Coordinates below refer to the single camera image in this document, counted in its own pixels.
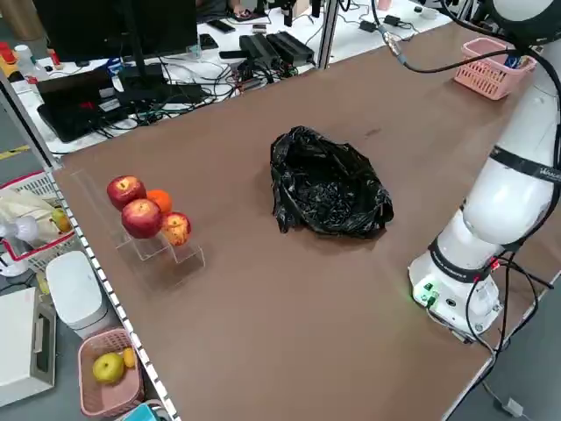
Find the brown table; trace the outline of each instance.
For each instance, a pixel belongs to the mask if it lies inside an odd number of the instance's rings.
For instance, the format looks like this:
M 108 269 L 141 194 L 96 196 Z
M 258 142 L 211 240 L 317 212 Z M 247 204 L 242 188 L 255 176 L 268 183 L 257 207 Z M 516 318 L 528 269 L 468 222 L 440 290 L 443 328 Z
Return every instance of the brown table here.
M 405 47 L 435 67 L 470 38 L 447 25 Z M 65 159 L 56 181 L 183 420 L 432 421 L 463 393 L 488 354 L 426 317 L 407 267 L 469 191 L 516 98 L 488 101 L 452 75 L 374 51 Z M 295 125 L 369 157 L 394 200 L 379 240 L 279 233 L 269 147 Z M 72 176 L 81 169 L 100 189 L 121 174 L 167 189 L 207 267 L 166 288 L 175 273 L 147 275 L 118 253 Z M 561 256 L 556 223 L 520 253 L 545 279 Z M 511 327 L 532 302 L 520 276 L 512 284 Z

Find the white appliance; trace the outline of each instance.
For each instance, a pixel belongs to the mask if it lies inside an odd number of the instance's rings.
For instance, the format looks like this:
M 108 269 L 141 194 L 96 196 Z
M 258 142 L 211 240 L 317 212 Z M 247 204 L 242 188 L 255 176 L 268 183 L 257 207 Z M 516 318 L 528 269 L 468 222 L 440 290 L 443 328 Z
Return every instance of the white appliance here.
M 119 325 L 84 253 L 74 251 L 52 259 L 45 275 L 60 320 L 82 339 Z
M 38 289 L 0 296 L 0 406 L 54 386 L 55 333 Z

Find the plastic bag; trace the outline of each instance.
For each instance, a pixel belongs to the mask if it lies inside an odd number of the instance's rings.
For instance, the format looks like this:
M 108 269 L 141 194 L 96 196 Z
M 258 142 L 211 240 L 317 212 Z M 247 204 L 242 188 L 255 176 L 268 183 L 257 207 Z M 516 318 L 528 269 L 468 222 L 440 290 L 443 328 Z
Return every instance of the plastic bag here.
M 372 239 L 394 218 L 370 161 L 308 127 L 271 145 L 274 209 L 281 232 L 306 225 L 320 234 Z

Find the pink plastic basket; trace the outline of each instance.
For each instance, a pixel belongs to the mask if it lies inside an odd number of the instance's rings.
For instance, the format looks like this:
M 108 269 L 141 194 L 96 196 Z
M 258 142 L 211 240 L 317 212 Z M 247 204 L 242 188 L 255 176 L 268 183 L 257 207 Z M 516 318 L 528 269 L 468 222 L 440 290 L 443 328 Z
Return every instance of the pink plastic basket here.
M 98 333 L 83 341 L 78 351 L 78 371 L 80 405 L 86 417 L 115 417 L 142 403 L 144 387 L 136 353 L 135 367 L 127 368 L 119 383 L 101 384 L 92 371 L 97 357 L 105 353 L 120 353 L 128 347 L 131 347 L 131 340 L 123 328 Z
M 466 59 L 477 55 L 500 51 L 507 48 L 505 44 L 488 38 L 477 38 L 462 47 Z M 487 98 L 497 100 L 508 95 L 530 71 L 536 67 L 536 61 L 529 57 L 522 68 L 508 68 L 504 65 L 507 55 L 497 55 L 459 68 L 454 80 L 479 92 Z

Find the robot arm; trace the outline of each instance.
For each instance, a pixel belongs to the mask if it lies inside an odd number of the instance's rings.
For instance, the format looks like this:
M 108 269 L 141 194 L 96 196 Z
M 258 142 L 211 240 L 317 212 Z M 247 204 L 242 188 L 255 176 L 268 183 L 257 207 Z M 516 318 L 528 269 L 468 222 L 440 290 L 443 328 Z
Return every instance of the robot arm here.
M 491 0 L 486 7 L 517 46 L 551 42 L 543 58 L 561 72 L 561 0 Z M 409 267 L 414 299 L 468 338 L 501 312 L 488 272 L 495 256 L 515 251 L 559 198 L 558 92 L 543 67 L 532 78 L 463 206 Z

